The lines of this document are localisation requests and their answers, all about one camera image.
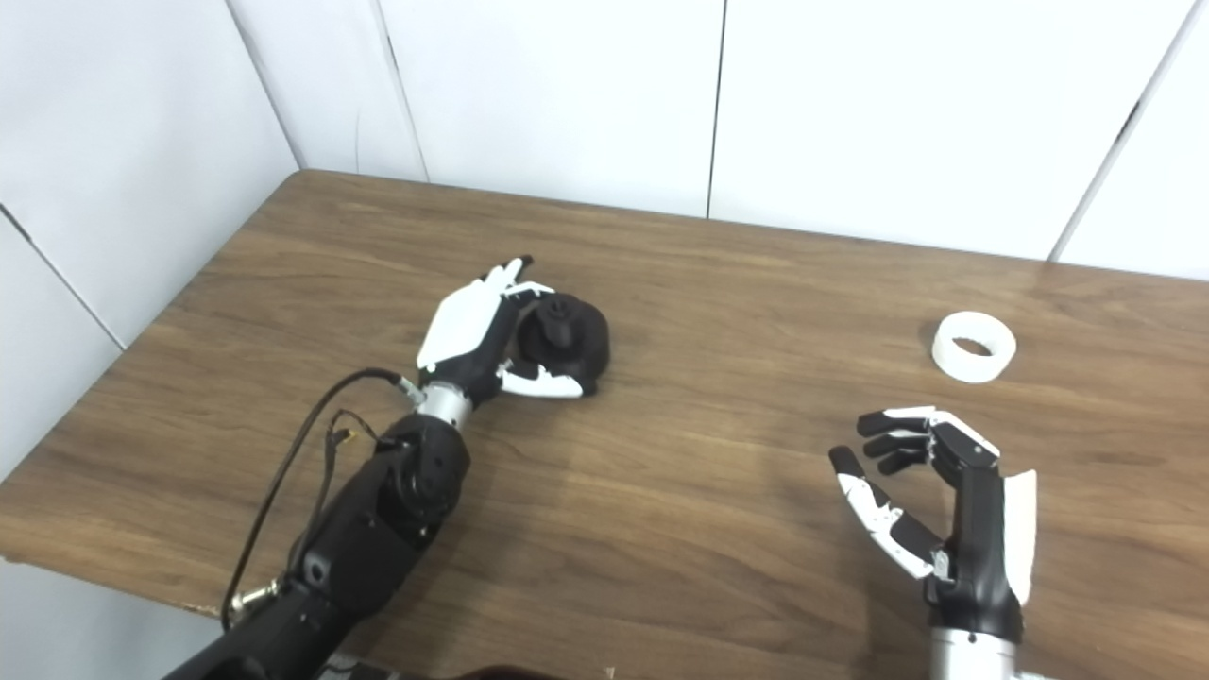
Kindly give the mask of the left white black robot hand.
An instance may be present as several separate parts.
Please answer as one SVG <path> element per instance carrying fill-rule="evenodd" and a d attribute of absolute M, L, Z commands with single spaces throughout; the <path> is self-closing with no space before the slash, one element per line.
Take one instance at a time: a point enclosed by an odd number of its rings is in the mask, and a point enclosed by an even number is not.
<path fill-rule="evenodd" d="M 523 255 L 501 263 L 436 306 L 426 338 L 420 344 L 420 413 L 436 414 L 440 407 L 459 403 L 474 410 L 501 394 L 530 398 L 585 398 L 596 394 L 586 382 L 553 373 L 533 361 L 511 361 L 508 346 L 517 330 L 519 315 L 555 289 L 526 282 L 522 273 L 533 263 Z"/>

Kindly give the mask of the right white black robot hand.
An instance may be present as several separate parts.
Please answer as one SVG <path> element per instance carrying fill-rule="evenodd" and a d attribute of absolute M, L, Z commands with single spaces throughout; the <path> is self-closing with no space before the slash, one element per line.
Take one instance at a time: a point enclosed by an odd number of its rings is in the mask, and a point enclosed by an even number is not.
<path fill-rule="evenodd" d="M 864 534 L 921 582 L 929 623 L 1018 645 L 1025 630 L 1036 547 L 1036 474 L 1005 476 L 1000 449 L 936 407 L 860 415 L 863 444 L 829 449 L 843 499 Z M 864 474 L 929 466 L 954 491 L 951 529 L 935 534 Z"/>

